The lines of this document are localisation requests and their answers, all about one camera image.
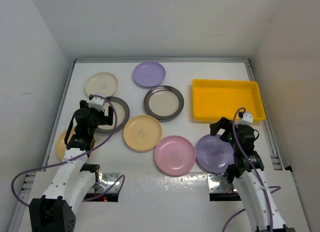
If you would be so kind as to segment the dark-rimmed plate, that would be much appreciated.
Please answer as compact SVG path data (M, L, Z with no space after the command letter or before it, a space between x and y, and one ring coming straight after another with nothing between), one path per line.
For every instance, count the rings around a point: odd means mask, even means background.
M130 108L128 104L119 97L108 97L107 98L115 108L117 114L117 123L115 132L123 129L130 117ZM101 125L97 128L98 133L109 134L113 131L115 125L115 117L113 117L112 125Z
M182 93L175 87L162 85L150 89L143 101L145 111L159 121L176 118L184 108Z

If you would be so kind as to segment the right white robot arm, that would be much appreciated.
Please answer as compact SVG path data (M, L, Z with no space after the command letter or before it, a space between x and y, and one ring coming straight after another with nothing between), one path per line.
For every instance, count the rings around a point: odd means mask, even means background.
M236 123L223 117L209 127L211 136L223 129L220 140L233 149L233 164L227 167L224 179L237 190L251 231L295 231L287 226L273 200L264 164L255 151L255 130L250 121L243 118Z

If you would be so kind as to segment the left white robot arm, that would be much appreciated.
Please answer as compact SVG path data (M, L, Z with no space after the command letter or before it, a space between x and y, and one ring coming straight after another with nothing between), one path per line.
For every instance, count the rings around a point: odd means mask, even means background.
M106 102L104 96L90 95L73 113L64 137L62 165L42 196L29 204L32 231L74 231L77 209L98 181L99 166L87 164L95 132L100 125L112 126L117 121L113 106L104 107Z

